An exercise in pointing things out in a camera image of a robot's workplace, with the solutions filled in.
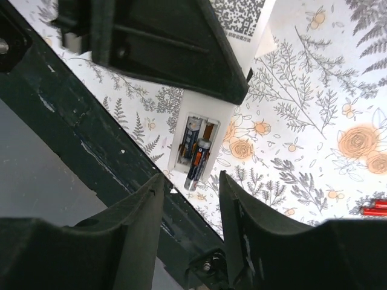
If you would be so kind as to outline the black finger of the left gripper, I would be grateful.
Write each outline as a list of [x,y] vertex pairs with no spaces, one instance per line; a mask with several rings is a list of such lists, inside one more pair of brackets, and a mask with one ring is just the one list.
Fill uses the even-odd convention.
[[240,105],[246,77],[209,1],[92,1],[93,61]]

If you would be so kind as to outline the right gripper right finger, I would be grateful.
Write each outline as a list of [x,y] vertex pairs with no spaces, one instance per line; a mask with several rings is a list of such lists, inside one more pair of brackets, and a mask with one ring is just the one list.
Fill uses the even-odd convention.
[[220,173],[229,283],[235,289],[385,289],[386,222],[330,219],[312,227]]

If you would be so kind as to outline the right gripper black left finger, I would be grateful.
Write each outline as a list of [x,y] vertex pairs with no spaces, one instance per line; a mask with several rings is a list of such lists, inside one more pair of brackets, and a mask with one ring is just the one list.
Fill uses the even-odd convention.
[[151,289],[165,178],[73,227],[1,219],[2,289]]

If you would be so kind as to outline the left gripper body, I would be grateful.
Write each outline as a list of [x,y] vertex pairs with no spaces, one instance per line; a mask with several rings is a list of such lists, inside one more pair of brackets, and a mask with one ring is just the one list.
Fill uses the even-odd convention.
[[1,72],[10,72],[33,44],[46,42],[63,62],[78,61],[95,73],[90,51],[91,1],[1,1]]

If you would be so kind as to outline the black AAA battery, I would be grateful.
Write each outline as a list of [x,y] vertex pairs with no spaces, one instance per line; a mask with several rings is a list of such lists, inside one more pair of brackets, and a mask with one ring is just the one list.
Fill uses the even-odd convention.
[[200,138],[194,151],[190,169],[188,171],[184,188],[193,192],[197,188],[198,181],[201,178],[207,159],[210,155],[211,142],[208,139]]
[[201,124],[202,119],[197,117],[188,117],[180,150],[180,156],[182,159],[191,159],[194,151],[194,145],[196,144],[199,136]]

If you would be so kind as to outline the white remote control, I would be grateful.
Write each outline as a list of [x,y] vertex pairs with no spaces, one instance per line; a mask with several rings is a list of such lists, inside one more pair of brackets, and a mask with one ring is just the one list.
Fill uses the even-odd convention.
[[[274,1],[211,1],[215,14],[225,32],[244,76],[249,74],[252,61],[258,49],[259,42],[270,15]],[[228,100],[218,100],[193,91],[185,90],[175,127],[168,170],[188,173],[190,162],[182,159],[179,149],[183,142],[184,131],[188,117],[202,119],[200,134],[203,134],[207,124],[213,124],[209,140],[211,142],[209,160],[207,161],[201,180],[210,176],[220,151],[227,128],[234,110],[243,101],[233,104]]]

